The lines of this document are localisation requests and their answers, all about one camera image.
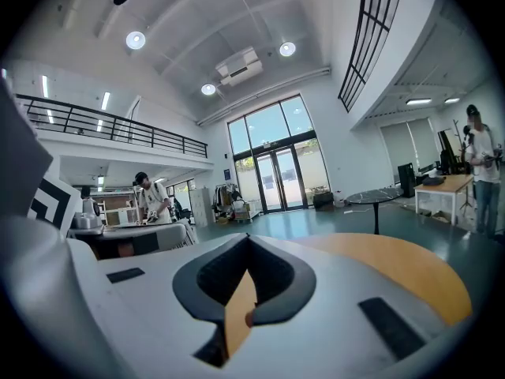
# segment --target round ceiling light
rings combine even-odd
[[[279,52],[282,56],[291,56],[296,50],[297,47],[292,42],[285,42],[279,48]]]
[[[202,93],[205,94],[206,96],[211,96],[212,94],[215,93],[215,86],[213,84],[205,84],[202,87]]]
[[[143,45],[145,45],[145,35],[139,31],[130,32],[126,36],[126,45],[130,49],[141,49]]]

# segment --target black marble table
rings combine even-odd
[[[347,202],[351,204],[372,204],[373,212],[376,217],[376,229],[374,233],[379,234],[379,204],[382,202],[393,201],[394,199],[400,197],[403,194],[403,189],[401,188],[382,188],[382,189],[372,189],[370,191],[365,191],[362,193],[355,193],[350,197],[347,197]]]

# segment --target door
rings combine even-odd
[[[255,161],[264,213],[308,207],[294,146],[258,155]]]

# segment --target computer tower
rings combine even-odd
[[[405,198],[413,197],[416,194],[413,189],[416,184],[416,179],[413,174],[412,163],[398,166],[398,175],[400,177],[400,185],[403,190],[403,196]]]

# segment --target white t-shirt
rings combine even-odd
[[[482,160],[487,156],[494,156],[494,151],[491,142],[491,136],[487,130],[479,132],[472,129],[470,133],[473,134],[473,144],[468,146],[466,152],[469,155],[474,155],[476,159]],[[496,162],[493,161],[490,168],[485,165],[473,166],[473,179],[475,181],[486,181],[499,183],[499,171]]]
[[[149,189],[143,189],[140,191],[139,197],[139,207],[147,208],[149,212],[157,212],[161,204],[168,199],[168,195],[166,194],[166,189],[159,183],[153,182]],[[168,219],[170,222],[170,212],[167,208],[164,208],[161,213],[158,214],[158,217],[161,219]]]

